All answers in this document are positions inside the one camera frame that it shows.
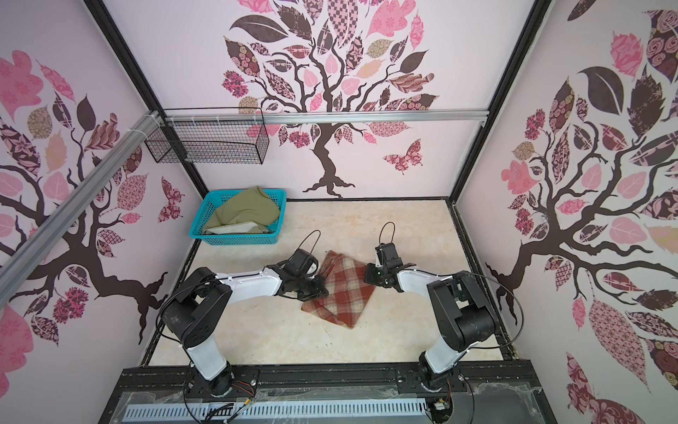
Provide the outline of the red plaid skirt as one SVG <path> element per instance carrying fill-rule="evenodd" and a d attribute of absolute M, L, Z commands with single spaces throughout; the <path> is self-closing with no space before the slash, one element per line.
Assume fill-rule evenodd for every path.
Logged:
<path fill-rule="evenodd" d="M 320 268 L 328 296 L 304 302 L 301 310 L 352 330 L 372 297 L 375 286 L 365 282 L 367 265 L 345 254 L 328 251 Z"/>

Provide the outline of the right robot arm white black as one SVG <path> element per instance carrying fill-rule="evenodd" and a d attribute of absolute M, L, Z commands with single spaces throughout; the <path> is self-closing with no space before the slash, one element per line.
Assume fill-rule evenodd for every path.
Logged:
<path fill-rule="evenodd" d="M 472 348 L 494 335 L 499 319 L 482 285 L 463 270 L 437 275 L 404 263 L 394 243 L 375 248 L 376 262 L 367 264 L 365 283 L 418 294 L 430 301 L 439 337 L 420 355 L 418 377 L 423 389 L 439 392 L 454 367 Z"/>

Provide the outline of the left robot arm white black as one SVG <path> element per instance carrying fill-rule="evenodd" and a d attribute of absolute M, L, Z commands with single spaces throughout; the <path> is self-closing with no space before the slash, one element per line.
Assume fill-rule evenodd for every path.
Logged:
<path fill-rule="evenodd" d="M 318 260 L 299 248 L 290 258 L 252 272 L 224 274 L 201 267 L 160 309 L 162 323 L 194 364 L 198 381 L 215 398 L 226 396 L 237 385 L 231 364 L 214 337 L 217 324 L 229 304 L 259 297 L 300 302 L 328 297 Z"/>

